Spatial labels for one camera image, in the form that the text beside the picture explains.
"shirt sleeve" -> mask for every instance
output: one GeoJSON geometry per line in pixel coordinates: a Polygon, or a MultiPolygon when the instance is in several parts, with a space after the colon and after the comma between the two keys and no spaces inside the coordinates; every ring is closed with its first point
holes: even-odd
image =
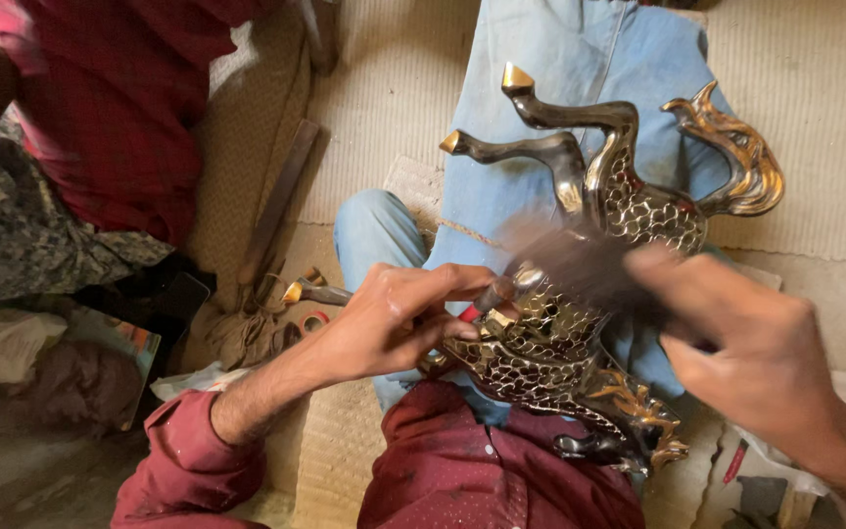
{"type": "Polygon", "coordinates": [[[146,420],[148,457],[117,494],[113,528],[262,528],[222,515],[248,500],[263,480],[259,443],[235,447],[211,426],[215,391],[182,391],[146,420]]]}

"hand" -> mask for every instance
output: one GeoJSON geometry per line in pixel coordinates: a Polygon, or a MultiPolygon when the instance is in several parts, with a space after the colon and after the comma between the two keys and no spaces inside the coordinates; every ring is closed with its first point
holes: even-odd
{"type": "Polygon", "coordinates": [[[304,354],[323,385],[412,369],[444,338],[478,338],[444,304],[475,299],[494,278],[484,266],[377,263],[338,317],[309,336],[304,354]]]}
{"type": "Polygon", "coordinates": [[[662,335],[687,391],[779,447],[832,424],[843,405],[808,301],[754,283],[711,256],[684,260],[660,244],[631,252],[626,265],[688,327],[720,347],[707,354],[662,335]]]}

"gold hoof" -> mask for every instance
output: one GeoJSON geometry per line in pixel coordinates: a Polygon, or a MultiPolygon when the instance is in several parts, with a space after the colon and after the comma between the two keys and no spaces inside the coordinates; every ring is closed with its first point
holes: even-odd
{"type": "Polygon", "coordinates": [[[459,143],[459,131],[455,130],[449,133],[449,136],[443,140],[442,143],[439,144],[439,148],[448,152],[449,154],[455,154],[456,144],[459,143]]]}
{"type": "Polygon", "coordinates": [[[515,94],[522,91],[534,90],[534,79],[524,73],[511,62],[505,64],[505,76],[501,79],[501,90],[506,94],[515,94]]]}

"gold horse tail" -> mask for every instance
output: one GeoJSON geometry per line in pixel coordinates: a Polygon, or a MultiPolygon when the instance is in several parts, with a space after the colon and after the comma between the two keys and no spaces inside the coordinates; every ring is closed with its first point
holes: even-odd
{"type": "Polygon", "coordinates": [[[729,162],[729,181],[698,201],[704,215],[762,215],[782,200],[785,176],[755,129],[713,106],[716,84],[711,81],[694,98],[672,100],[662,110],[674,114],[682,134],[712,145],[729,162]]]}

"knee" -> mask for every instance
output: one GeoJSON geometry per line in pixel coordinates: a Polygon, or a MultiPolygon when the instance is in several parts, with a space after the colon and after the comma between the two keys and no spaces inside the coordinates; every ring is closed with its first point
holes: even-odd
{"type": "Polygon", "coordinates": [[[400,209],[403,209],[402,202],[390,191],[364,189],[341,204],[341,207],[338,208],[338,214],[335,216],[335,227],[356,220],[385,218],[400,209]]]}

